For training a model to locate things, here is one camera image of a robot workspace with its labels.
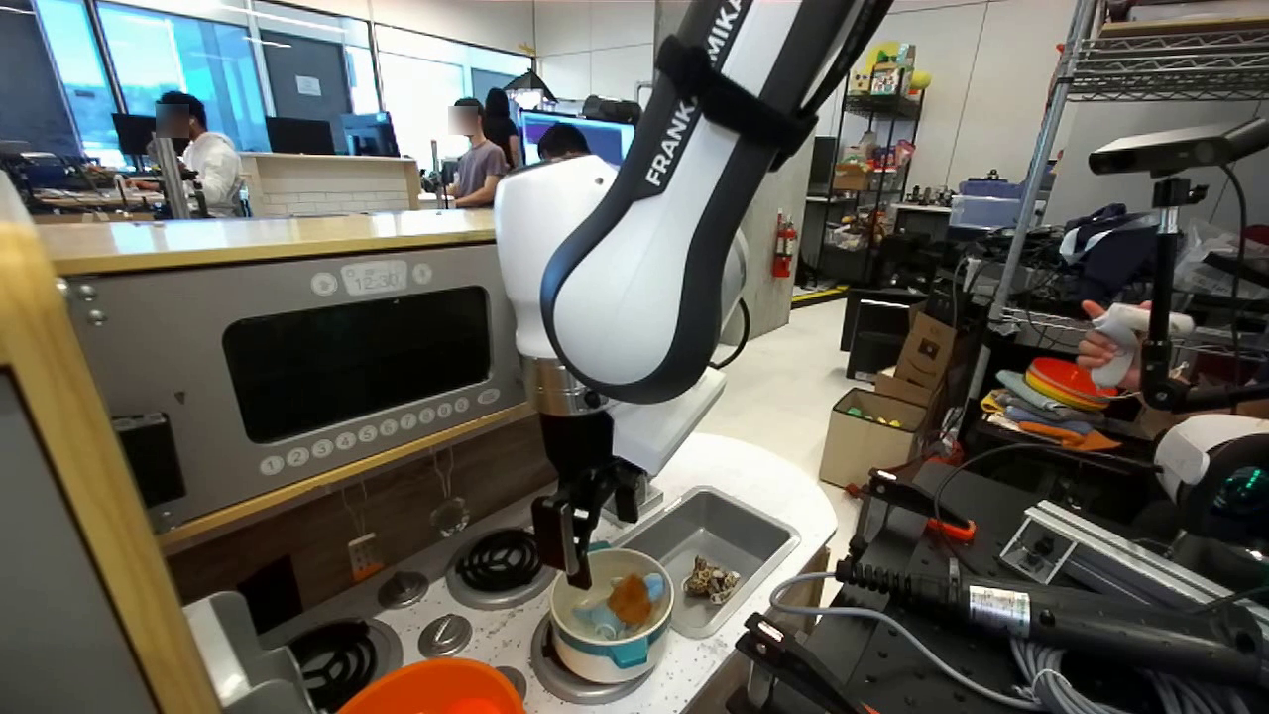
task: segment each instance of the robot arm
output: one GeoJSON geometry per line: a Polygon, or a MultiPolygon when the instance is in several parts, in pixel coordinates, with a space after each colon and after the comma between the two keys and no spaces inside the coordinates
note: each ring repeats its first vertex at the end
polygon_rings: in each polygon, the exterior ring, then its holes
{"type": "Polygon", "coordinates": [[[620,171],[571,158],[499,183],[494,235],[560,498],[544,558],[587,588],[604,500],[638,487],[720,393],[733,244],[764,171],[811,131],[887,0],[695,0],[620,171]]]}

